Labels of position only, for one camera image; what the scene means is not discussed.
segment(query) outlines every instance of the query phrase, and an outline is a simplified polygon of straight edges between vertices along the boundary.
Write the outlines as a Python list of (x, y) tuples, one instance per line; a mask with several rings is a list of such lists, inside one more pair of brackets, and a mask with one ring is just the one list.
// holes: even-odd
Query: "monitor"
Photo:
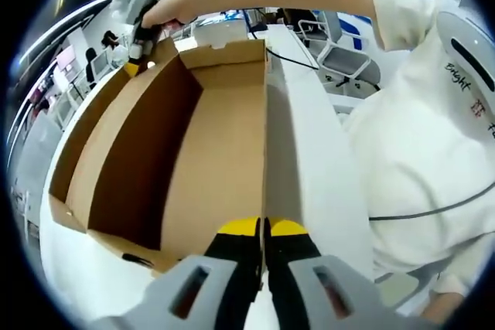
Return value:
[(111, 66), (108, 62), (108, 51), (104, 50), (94, 60), (91, 61), (91, 70), (93, 71), (94, 79), (99, 81), (103, 76), (110, 72)]
[(56, 64), (58, 65), (60, 71), (65, 69), (69, 63), (76, 59), (76, 53), (74, 52), (73, 46), (68, 46), (56, 57)]

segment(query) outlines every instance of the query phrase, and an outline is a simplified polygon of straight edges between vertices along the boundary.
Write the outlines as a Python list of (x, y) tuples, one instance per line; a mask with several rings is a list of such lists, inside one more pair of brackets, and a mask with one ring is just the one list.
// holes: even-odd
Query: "desk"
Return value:
[[(275, 52), (316, 64), (284, 26), (270, 26), (259, 34)], [(194, 42), (180, 41), (177, 47), (194, 47)], [(335, 111), (313, 70), (287, 61), (272, 62), (267, 77), (268, 214), (303, 222), (322, 253), (341, 257), (372, 279), (367, 211)], [(101, 86), (83, 102), (60, 141), (47, 176), (40, 221), (46, 279), (62, 300), (87, 320), (127, 311), (140, 302), (152, 280), (147, 268), (124, 262), (88, 235), (52, 221), (47, 192), (53, 167), (68, 133)], [(277, 328), (274, 308), (267, 304), (271, 299), (265, 285), (251, 306), (246, 328)]]

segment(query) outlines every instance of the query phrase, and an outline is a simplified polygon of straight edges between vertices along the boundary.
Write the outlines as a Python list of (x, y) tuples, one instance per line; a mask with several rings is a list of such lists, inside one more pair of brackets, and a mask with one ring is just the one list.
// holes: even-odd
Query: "brown cardboard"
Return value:
[(50, 203), (58, 223), (163, 272), (227, 221), (263, 213), (265, 47), (177, 53), (167, 39), (150, 59), (90, 105), (99, 117), (71, 134)]

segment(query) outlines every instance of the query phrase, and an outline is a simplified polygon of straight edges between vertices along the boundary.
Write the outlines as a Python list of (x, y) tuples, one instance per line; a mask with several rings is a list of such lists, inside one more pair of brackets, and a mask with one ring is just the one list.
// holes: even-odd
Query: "human hand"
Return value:
[(160, 0), (153, 8), (145, 13), (142, 26), (151, 28), (163, 25), (166, 29), (177, 30), (196, 18), (189, 0)]

